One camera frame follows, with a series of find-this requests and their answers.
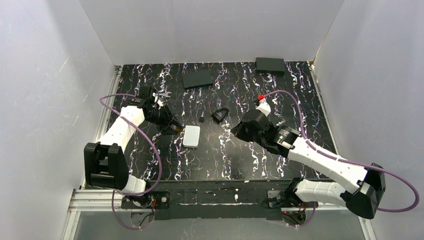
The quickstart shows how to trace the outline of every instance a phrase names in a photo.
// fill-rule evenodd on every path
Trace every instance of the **gray floor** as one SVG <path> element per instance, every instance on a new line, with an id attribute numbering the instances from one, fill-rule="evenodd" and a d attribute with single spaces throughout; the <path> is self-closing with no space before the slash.
<path id="1" fill-rule="evenodd" d="M 129 212 L 119 212 L 128 225 Z M 174 219 L 154 221 L 143 230 L 129 230 L 112 212 L 81 212 L 75 240 L 364 240 L 359 219 L 347 210 L 319 210 L 305 227 L 257 218 Z"/>

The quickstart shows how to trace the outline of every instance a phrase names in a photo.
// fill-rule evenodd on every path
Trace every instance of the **marble tabletop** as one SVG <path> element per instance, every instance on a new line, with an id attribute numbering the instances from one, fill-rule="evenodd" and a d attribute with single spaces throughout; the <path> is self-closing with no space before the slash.
<path id="1" fill-rule="evenodd" d="M 165 101 L 178 120 L 184 125 L 200 126 L 198 148 L 186 148 L 183 133 L 161 135 L 153 124 L 141 124 L 140 128 L 159 150 L 162 180 L 323 178 L 325 176 L 310 167 L 270 154 L 258 144 L 241 141 L 230 133 L 243 114 L 255 108 L 254 98 L 274 90 L 286 90 L 298 99 L 308 137 L 335 152 L 308 63 L 286 62 L 286 66 L 288 71 L 283 76 L 256 73 L 254 62 L 124 65 L 116 92 L 136 94 L 140 86 L 172 92 Z M 182 74 L 203 70 L 211 72 L 214 84 L 184 89 Z M 122 103 L 123 98 L 116 97 L 113 106 L 120 110 Z M 288 97 L 278 94 L 269 97 L 268 103 L 271 121 L 299 129 L 299 116 Z M 229 109 L 229 115 L 217 124 L 211 119 L 211 113 L 222 107 Z M 203 111 L 205 122 L 199 122 Z M 109 126 L 116 117 L 110 117 Z M 157 160 L 141 134 L 133 136 L 124 154 L 134 176 L 157 179 Z"/>

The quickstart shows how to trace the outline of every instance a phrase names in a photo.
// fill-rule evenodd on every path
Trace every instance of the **wrench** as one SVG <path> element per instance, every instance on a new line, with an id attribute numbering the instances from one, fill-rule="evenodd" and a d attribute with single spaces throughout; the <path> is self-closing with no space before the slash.
<path id="1" fill-rule="evenodd" d="M 170 98 L 171 94 L 172 94 L 172 92 L 166 91 L 166 92 L 159 92 L 157 95 L 160 96 L 160 97 L 164 97 L 164 98 Z"/>

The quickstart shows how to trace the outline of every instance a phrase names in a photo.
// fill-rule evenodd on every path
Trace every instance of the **small black tool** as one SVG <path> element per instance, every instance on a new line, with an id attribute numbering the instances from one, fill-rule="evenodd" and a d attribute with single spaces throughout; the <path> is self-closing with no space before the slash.
<path id="1" fill-rule="evenodd" d="M 228 115 L 228 108 L 223 107 L 216 110 L 214 113 L 212 113 L 212 118 L 213 120 L 215 120 L 215 122 L 220 124 L 226 118 L 227 115 Z"/>
<path id="2" fill-rule="evenodd" d="M 201 112 L 201 116 L 199 118 L 199 122 L 203 123 L 205 121 L 205 117 L 203 116 L 205 114 L 205 111 Z"/>

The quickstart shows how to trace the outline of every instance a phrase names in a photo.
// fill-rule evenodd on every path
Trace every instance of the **black marble table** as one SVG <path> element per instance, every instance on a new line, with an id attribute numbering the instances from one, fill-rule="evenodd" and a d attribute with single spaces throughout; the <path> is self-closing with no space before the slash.
<path id="1" fill-rule="evenodd" d="M 292 93 L 303 112 L 306 133 L 318 145 L 334 152 L 333 140 L 320 105 L 307 62 L 286 62 L 288 72 L 282 75 L 258 74 L 254 62 L 176 63 L 124 65 L 117 93 L 136 94 L 140 86 L 154 86 L 158 91 L 172 92 L 166 104 L 184 125 L 200 126 L 198 148 L 183 146 L 183 133 L 160 135 L 155 126 L 144 122 L 140 128 L 152 139 L 160 152 L 162 180 L 256 180 L 293 177 L 322 178 L 319 172 L 282 156 L 270 154 L 256 143 L 235 138 L 230 129 L 242 115 L 255 108 L 253 99 L 274 90 Z M 182 74 L 209 70 L 214 85 L 185 90 Z M 281 94 L 269 97 L 270 119 L 299 129 L 299 116 L 291 100 Z M 122 97 L 113 106 L 120 110 Z M 211 113 L 227 107 L 229 116 L 221 124 Z M 205 122 L 199 122 L 204 111 Z M 109 125 L 116 119 L 112 115 Z M 136 133 L 125 149 L 132 174 L 155 180 L 158 163 L 153 150 Z"/>

